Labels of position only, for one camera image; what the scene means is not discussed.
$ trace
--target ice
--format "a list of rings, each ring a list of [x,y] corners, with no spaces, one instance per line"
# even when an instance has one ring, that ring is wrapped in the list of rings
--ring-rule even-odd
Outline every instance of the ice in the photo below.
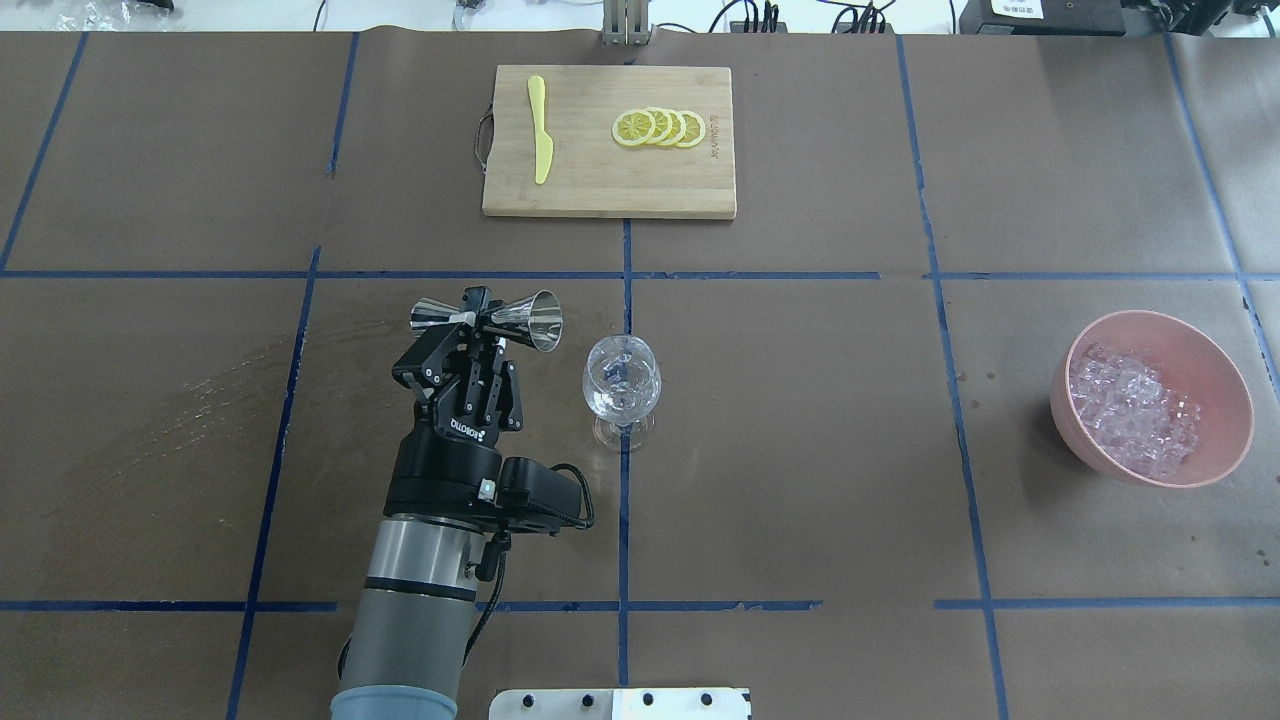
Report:
[[[1166,388],[1140,352],[1093,345],[1071,363],[1069,380],[1084,429],[1120,465],[1167,480],[1194,452],[1201,406]]]

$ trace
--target bowl rim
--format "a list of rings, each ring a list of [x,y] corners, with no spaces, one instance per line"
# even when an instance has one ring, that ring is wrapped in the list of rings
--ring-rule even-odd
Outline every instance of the bowl rim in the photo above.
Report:
[[[1221,354],[1222,357],[1226,359],[1226,364],[1231,368],[1231,372],[1235,373],[1235,379],[1238,379],[1240,382],[1240,387],[1244,388],[1244,402],[1245,402],[1245,405],[1248,406],[1248,410],[1249,410],[1249,437],[1244,438],[1244,447],[1240,450],[1240,455],[1235,459],[1235,461],[1231,462],[1231,466],[1228,468],[1226,470],[1224,470],[1216,478],[1210,478],[1207,480],[1201,480],[1198,483],[1166,483],[1166,482],[1157,480],[1155,478],[1148,478],[1146,475],[1139,475],[1138,473],[1134,473],[1133,470],[1125,468],[1120,462],[1116,462],[1115,459],[1112,459],[1110,455],[1107,455],[1107,452],[1105,450],[1102,450],[1102,446],[1098,445],[1093,439],[1093,436],[1089,434],[1089,430],[1084,427],[1084,423],[1080,421],[1080,414],[1075,410],[1075,402],[1071,401],[1071,359],[1075,357],[1075,348],[1079,347],[1080,341],[1083,341],[1084,337],[1087,334],[1089,334],[1089,331],[1092,331],[1094,327],[1097,327],[1097,325],[1100,325],[1100,324],[1102,324],[1102,323],[1105,323],[1105,322],[1107,322],[1107,320],[1110,320],[1112,318],[1116,318],[1119,315],[1155,315],[1155,316],[1162,318],[1165,320],[1172,320],[1174,323],[1178,323],[1179,325],[1183,325],[1184,328],[1190,329],[1196,334],[1198,334],[1198,336],[1203,337],[1206,341],[1208,341],[1208,343],[1213,346],[1213,350],[1217,350],[1217,352]],[[1138,480],[1139,483],[1149,484],[1149,486],[1157,486],[1157,487],[1162,487],[1162,488],[1172,488],[1172,489],[1190,489],[1190,488],[1199,488],[1199,487],[1210,486],[1210,484],[1213,484],[1213,483],[1216,483],[1216,482],[1226,478],[1231,473],[1234,473],[1235,469],[1240,466],[1240,462],[1243,462],[1244,459],[1249,455],[1249,448],[1253,447],[1253,424],[1254,424],[1254,416],[1253,416],[1253,395],[1249,392],[1248,383],[1244,382],[1244,375],[1240,373],[1240,369],[1235,365],[1235,360],[1231,360],[1231,356],[1228,355],[1228,352],[1225,350],[1222,350],[1222,346],[1220,346],[1219,343],[1213,342],[1213,338],[1208,337],[1203,331],[1201,331],[1196,325],[1193,325],[1193,324],[1190,324],[1190,323],[1188,323],[1185,320],[1181,320],[1181,319],[1175,318],[1172,315],[1167,315],[1165,313],[1157,313],[1156,310],[1117,310],[1115,313],[1107,313],[1106,315],[1102,315],[1101,318],[1093,320],[1092,323],[1089,323],[1088,325],[1085,325],[1083,331],[1080,331],[1079,333],[1076,333],[1075,340],[1071,341],[1071,346],[1068,347],[1068,350],[1066,350],[1066,357],[1064,359],[1064,364],[1065,364],[1065,368],[1064,368],[1064,373],[1062,373],[1062,384],[1065,387],[1062,389],[1066,391],[1068,406],[1071,409],[1071,420],[1075,421],[1075,427],[1079,428],[1082,433],[1084,433],[1084,439],[1094,450],[1097,450],[1098,454],[1102,455],[1102,457],[1106,457],[1106,462],[1107,462],[1108,466],[1114,468],[1115,470],[1123,473],[1124,475],[1126,475],[1126,477],[1129,477],[1129,478],[1132,478],[1134,480]]]

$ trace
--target knife handle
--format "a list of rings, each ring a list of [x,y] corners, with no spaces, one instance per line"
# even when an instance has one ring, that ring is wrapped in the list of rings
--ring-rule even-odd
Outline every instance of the knife handle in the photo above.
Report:
[[[534,131],[547,132],[547,82],[543,76],[529,76],[529,104],[534,108]]]

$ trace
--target glass base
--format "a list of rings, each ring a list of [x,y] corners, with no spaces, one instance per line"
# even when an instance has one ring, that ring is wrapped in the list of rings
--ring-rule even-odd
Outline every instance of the glass base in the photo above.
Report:
[[[614,425],[608,420],[596,418],[591,430],[595,433],[595,439],[600,441],[609,450],[622,452],[622,441],[630,439],[627,446],[628,452],[635,452],[640,450],[653,432],[653,414],[650,413],[630,425]]]

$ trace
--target plastic bag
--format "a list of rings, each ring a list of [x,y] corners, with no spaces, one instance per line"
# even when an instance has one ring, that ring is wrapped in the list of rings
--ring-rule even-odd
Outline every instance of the plastic bag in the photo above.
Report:
[[[52,29],[168,32],[172,13],[173,10],[137,0],[100,0],[96,3],[72,0],[63,4]]]

